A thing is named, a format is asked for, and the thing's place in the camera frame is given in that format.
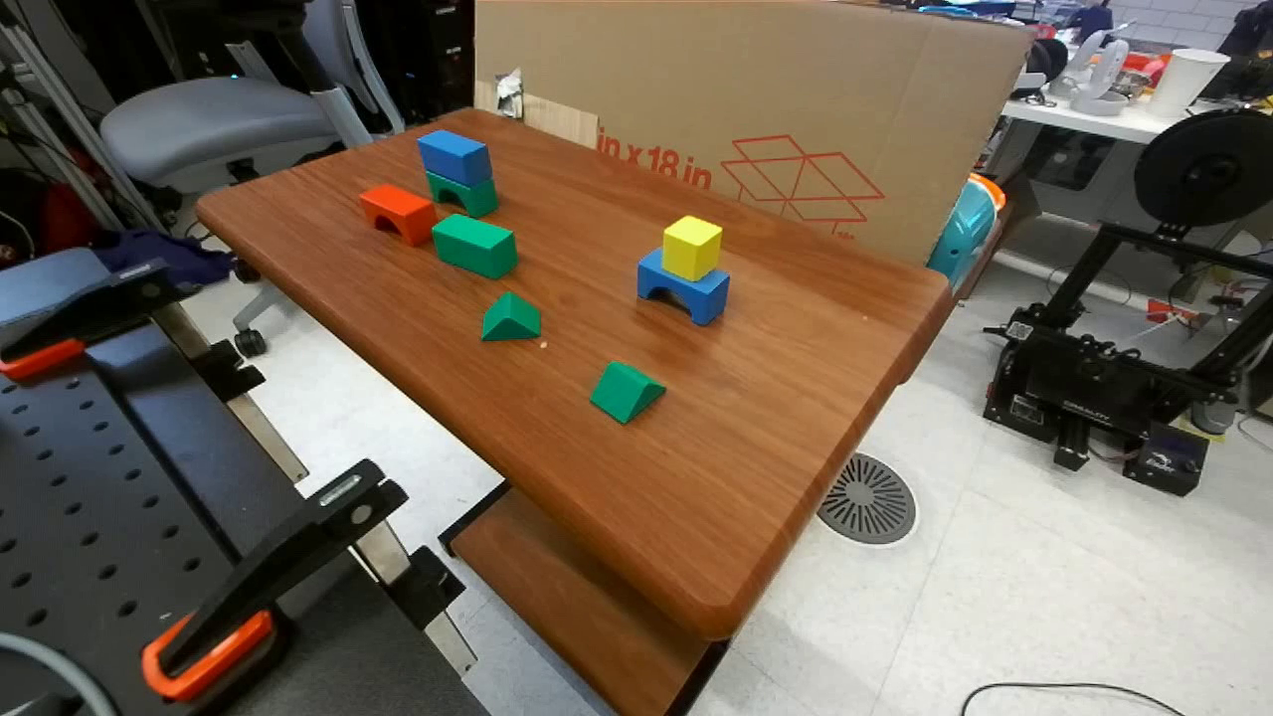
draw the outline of green block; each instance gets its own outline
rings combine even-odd
[[[430,172],[430,194],[433,194],[433,202],[466,207],[466,217],[488,217],[503,207],[503,194],[495,190],[495,184],[452,184],[433,172]]]
[[[507,280],[516,267],[516,239],[496,225],[478,225],[471,217],[446,217],[433,225],[433,250],[440,262]]]
[[[594,385],[594,408],[612,424],[637,424],[637,413],[646,413],[657,400],[663,400],[663,385],[626,363],[608,363]]]
[[[543,340],[543,312],[531,308],[520,296],[503,296],[480,320],[480,341],[527,341]]]

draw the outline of yellow cube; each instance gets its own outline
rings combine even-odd
[[[679,217],[663,229],[663,271],[688,283],[712,275],[720,267],[720,239],[724,231],[716,225]]]

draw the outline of orange block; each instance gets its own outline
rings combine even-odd
[[[402,234],[402,242],[422,246],[437,225],[437,207],[425,194],[410,194],[405,188],[377,184],[358,194],[361,217],[377,231]]]

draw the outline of wooden table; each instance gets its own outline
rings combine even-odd
[[[215,190],[200,217],[507,475],[452,555],[622,714],[679,709],[935,340],[946,283],[508,120],[437,129],[495,152],[508,280],[361,225],[358,190],[425,190],[422,133]],[[637,259],[679,217],[724,229],[716,325],[637,303]],[[543,341],[478,341],[507,291],[545,312]],[[616,428],[589,408],[606,363],[670,394]]]

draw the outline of wall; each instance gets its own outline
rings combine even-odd
[[[1129,39],[1220,48],[1235,15],[1259,0],[1111,0]]]

